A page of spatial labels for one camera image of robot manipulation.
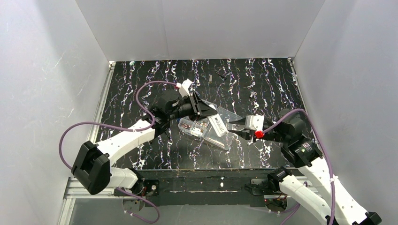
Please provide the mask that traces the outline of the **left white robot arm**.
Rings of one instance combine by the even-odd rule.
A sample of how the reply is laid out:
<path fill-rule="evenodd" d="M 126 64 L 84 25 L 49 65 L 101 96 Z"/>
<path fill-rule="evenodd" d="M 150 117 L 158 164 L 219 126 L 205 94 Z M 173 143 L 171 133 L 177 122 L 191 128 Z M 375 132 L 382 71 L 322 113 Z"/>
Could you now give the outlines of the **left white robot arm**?
<path fill-rule="evenodd" d="M 227 133 L 216 108 L 200 99 L 197 93 L 182 96 L 177 90 L 167 90 L 150 112 L 154 119 L 147 115 L 128 130 L 109 139 L 98 143 L 86 141 L 81 145 L 71 172 L 89 194 L 96 195 L 106 188 L 117 187 L 134 194 L 141 193 L 145 188 L 145 178 L 135 169 L 115 168 L 113 165 L 130 151 L 165 133 L 173 120 L 183 117 L 193 121 L 207 119 L 217 136 Z"/>

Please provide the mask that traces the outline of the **white remote control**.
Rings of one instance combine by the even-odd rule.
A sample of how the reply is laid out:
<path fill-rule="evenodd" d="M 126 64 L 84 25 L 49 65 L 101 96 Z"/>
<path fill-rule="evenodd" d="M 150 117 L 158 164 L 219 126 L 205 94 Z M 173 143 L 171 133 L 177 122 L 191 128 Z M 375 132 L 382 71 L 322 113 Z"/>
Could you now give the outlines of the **white remote control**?
<path fill-rule="evenodd" d="M 228 134 L 227 127 L 225 126 L 218 113 L 212 116 L 208 116 L 207 119 L 210 121 L 218 137 L 222 137 Z"/>

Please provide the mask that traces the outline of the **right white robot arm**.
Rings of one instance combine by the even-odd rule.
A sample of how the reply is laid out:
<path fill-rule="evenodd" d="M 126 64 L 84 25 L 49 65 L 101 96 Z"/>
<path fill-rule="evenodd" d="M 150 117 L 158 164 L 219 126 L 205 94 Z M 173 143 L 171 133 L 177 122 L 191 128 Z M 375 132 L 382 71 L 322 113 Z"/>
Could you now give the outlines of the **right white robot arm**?
<path fill-rule="evenodd" d="M 248 140 L 268 140 L 281 143 L 283 156 L 314 186 L 313 192 L 300 183 L 291 171 L 280 167 L 268 174 L 263 187 L 292 197 L 322 225 L 379 225 L 381 217 L 362 207 L 334 175 L 329 156 L 321 142 L 315 143 L 303 132 L 310 119 L 303 109 L 284 109 L 280 119 L 265 121 L 264 116 L 248 115 L 233 124 L 243 127 L 233 133 Z"/>

